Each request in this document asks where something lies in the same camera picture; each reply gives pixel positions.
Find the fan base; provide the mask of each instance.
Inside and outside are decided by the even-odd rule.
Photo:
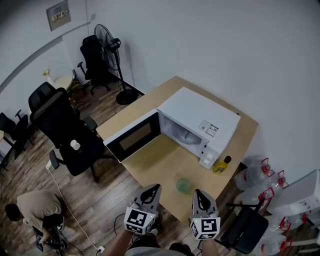
[[[119,92],[116,96],[116,102],[120,105],[129,105],[138,98],[138,93],[132,89],[126,89]]]

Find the microwave window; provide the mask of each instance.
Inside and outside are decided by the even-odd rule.
[[[127,150],[132,145],[151,133],[150,123],[145,124],[140,129],[134,131],[129,136],[119,142],[123,150]]]

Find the operator's arm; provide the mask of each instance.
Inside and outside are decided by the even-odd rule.
[[[202,240],[202,256],[219,256],[214,239]]]
[[[123,230],[111,243],[108,249],[105,249],[102,256],[124,256],[131,242],[133,233]]]
[[[44,227],[42,228],[41,232],[43,233],[43,237],[41,238],[39,243],[42,244],[42,246],[44,246],[45,245],[45,241],[47,241],[48,238],[50,237],[50,233]]]

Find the white marker cube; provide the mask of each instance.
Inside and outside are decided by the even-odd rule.
[[[156,218],[156,214],[127,207],[123,221],[124,228],[134,233],[144,235],[150,230]]]
[[[214,239],[220,231],[220,218],[193,218],[190,228],[197,240]]]

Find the microwave label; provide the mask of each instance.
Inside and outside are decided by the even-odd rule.
[[[203,120],[203,122],[200,124],[200,126],[198,127],[200,130],[206,132],[207,134],[211,135],[212,137],[215,136],[215,134],[218,131],[218,127],[212,125],[211,123],[209,123],[206,120]]]

